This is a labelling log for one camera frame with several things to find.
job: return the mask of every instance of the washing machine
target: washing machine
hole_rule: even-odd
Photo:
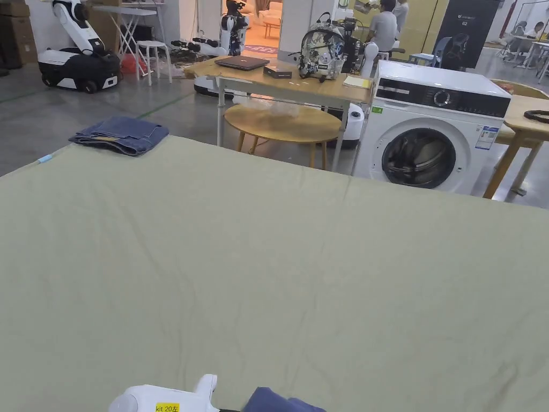
[[[478,74],[381,61],[352,174],[470,194],[510,101]]]

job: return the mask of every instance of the cardboard box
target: cardboard box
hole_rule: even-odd
[[[5,57],[4,64],[11,69],[38,61],[32,26],[28,17],[0,15],[0,44]]]
[[[0,14],[12,17],[29,17],[29,6],[23,1],[4,2],[0,0]]]

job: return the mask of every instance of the backpack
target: backpack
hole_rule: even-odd
[[[325,14],[328,19],[321,21]],[[316,77],[321,83],[326,79],[335,79],[345,63],[344,49],[345,40],[332,25],[330,13],[323,13],[301,41],[299,75],[302,79]]]

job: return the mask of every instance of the washing machine control panel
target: washing machine control panel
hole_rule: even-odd
[[[417,85],[391,79],[379,79],[376,96],[403,103],[414,103],[496,118],[505,117],[511,101],[505,97]]]

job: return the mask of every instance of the folding table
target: folding table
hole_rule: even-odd
[[[118,50],[118,54],[121,57],[123,57],[127,51],[130,51],[130,53],[135,59],[136,53],[138,53],[138,56],[141,57],[143,61],[145,61],[145,56],[143,55],[143,53],[141,53],[141,51],[139,50],[139,47],[137,46],[135,40],[133,39],[133,32],[135,31],[137,27],[137,23],[139,22],[139,19],[141,17],[155,16],[156,10],[117,7],[117,6],[111,6],[111,5],[97,5],[97,6],[94,6],[93,8],[100,12],[109,13],[110,18],[112,19],[120,35],[120,48]],[[122,16],[121,20],[122,20],[122,24],[124,24],[124,27],[126,29],[125,33],[122,33],[122,30],[120,30],[120,26],[116,22],[116,19],[113,17],[113,14],[120,14]],[[130,16],[130,20],[126,21],[124,19],[124,15]],[[131,44],[135,46],[135,50],[136,50],[135,53],[132,51]],[[145,72],[145,70],[141,67],[141,65],[138,65],[138,66],[139,66],[139,73],[142,76],[146,76],[148,72]]]

